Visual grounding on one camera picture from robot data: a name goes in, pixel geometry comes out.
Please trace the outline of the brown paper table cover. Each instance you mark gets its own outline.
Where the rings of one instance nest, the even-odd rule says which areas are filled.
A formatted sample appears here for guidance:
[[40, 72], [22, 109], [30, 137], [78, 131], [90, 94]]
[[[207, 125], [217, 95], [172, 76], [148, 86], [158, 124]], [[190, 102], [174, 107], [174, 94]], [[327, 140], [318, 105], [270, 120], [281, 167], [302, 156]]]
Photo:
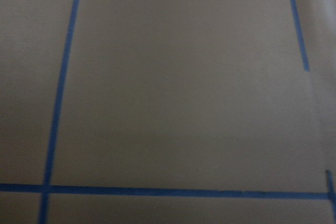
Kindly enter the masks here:
[[1, 0], [1, 223], [335, 223], [335, 0]]

